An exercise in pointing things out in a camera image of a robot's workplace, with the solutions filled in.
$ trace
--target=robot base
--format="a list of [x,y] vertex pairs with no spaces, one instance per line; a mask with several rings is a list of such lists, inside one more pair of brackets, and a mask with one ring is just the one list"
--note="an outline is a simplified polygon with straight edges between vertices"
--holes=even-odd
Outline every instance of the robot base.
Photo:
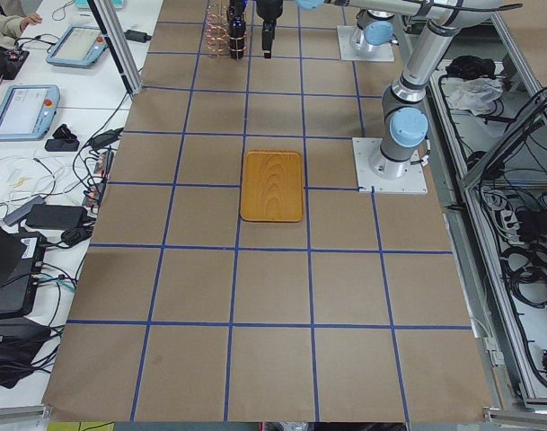
[[[397,180],[386,180],[380,177],[369,166],[369,157],[379,148],[381,138],[353,138],[353,152],[355,154],[355,168],[357,171],[357,185],[361,193],[395,193],[407,195],[426,195],[427,183],[420,164],[412,164],[405,175]],[[417,161],[417,152],[411,157]]]
[[378,61],[378,62],[393,62],[395,57],[393,55],[393,48],[390,43],[385,43],[375,47],[375,50],[357,51],[350,44],[350,39],[355,27],[347,25],[338,25],[337,34],[339,36],[339,48],[341,53],[341,60],[351,61]]

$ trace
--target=person's hand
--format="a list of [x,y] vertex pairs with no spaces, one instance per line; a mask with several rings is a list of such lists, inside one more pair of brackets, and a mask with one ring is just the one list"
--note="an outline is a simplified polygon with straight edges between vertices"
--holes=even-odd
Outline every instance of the person's hand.
[[36,25],[41,23],[41,17],[37,13],[30,13],[22,22],[20,22],[20,30],[24,31],[28,25]]

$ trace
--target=blue joint cap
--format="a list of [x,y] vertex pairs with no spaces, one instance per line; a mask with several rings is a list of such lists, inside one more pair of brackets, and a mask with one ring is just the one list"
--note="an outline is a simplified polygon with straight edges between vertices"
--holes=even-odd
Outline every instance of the blue joint cap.
[[369,45],[383,45],[393,38],[393,25],[388,21],[371,22],[365,27],[363,34]]
[[299,6],[301,9],[312,11],[313,9],[317,9],[325,2],[324,0],[295,0],[295,3],[297,3],[297,6]]
[[412,148],[425,139],[428,120],[425,114],[416,108],[401,108],[393,114],[389,129],[397,144]]

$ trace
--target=blue tablet device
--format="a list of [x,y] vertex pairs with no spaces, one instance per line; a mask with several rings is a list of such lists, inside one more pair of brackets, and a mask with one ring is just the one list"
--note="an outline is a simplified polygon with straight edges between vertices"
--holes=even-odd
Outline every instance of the blue tablet device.
[[56,85],[12,85],[0,106],[0,141],[42,139],[58,102]]
[[48,53],[51,65],[88,68],[97,61],[107,43],[97,27],[69,27]]
[[[123,7],[123,1],[124,0],[111,0],[111,4],[113,4],[113,7],[116,9],[121,9]],[[87,4],[87,0],[75,0],[75,7],[89,9],[90,5]]]

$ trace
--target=wooden cutting board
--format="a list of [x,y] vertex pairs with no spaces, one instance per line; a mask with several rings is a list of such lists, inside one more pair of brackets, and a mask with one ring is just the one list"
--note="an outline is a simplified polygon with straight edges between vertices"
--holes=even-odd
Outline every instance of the wooden cutting board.
[[241,217],[248,222],[300,222],[303,219],[300,153],[279,150],[245,153]]

